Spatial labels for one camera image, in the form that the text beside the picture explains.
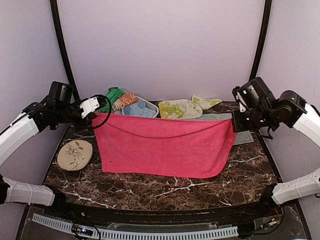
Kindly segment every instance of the yellow-green cloth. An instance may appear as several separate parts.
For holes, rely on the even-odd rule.
[[[174,100],[159,102],[162,119],[193,119],[202,115],[202,109],[191,100]]]
[[[217,105],[222,102],[220,99],[204,99],[199,96],[193,95],[192,102],[200,106],[202,110],[208,110],[214,105]]]

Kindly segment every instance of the green cloth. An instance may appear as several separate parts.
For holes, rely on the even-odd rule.
[[[200,117],[193,118],[193,119],[186,119],[186,120],[192,120],[192,121],[221,121],[221,120],[227,120],[231,119],[232,114],[231,113],[209,113],[209,114],[203,114]],[[250,131],[241,131],[238,132],[235,141],[233,145],[240,145],[240,144],[248,144],[253,143],[254,138],[252,137]]]
[[[121,98],[124,95],[124,91],[119,89],[118,87],[110,87],[108,90],[108,93],[105,95],[111,102],[111,105],[113,105],[117,99]],[[101,109],[102,113],[108,113],[109,112],[109,104],[107,103],[104,108]]]

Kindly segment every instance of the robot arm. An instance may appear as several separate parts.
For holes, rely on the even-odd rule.
[[[240,110],[232,114],[234,132],[262,127],[275,131],[280,123],[284,123],[320,147],[319,112],[294,91],[285,91],[275,99],[264,81],[257,77],[242,87],[236,87],[232,93],[240,104]],[[320,193],[320,168],[292,181],[268,186],[260,202],[280,205],[317,193]]]
[[[108,99],[96,95],[71,103],[72,88],[68,84],[53,82],[48,96],[34,102],[0,133],[0,167],[22,144],[36,134],[58,124],[72,123],[77,130],[86,129],[96,117],[94,111],[106,106]],[[47,186],[17,182],[0,174],[0,204],[8,202],[33,203],[51,206],[60,196]]]

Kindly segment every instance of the round coaster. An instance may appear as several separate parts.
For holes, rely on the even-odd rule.
[[[78,171],[89,163],[92,153],[91,143],[84,140],[73,140],[60,149],[57,163],[64,170]]]

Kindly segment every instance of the white backdrop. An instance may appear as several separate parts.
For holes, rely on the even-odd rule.
[[[82,98],[118,86],[148,100],[233,100],[248,81],[264,0],[60,0]]]

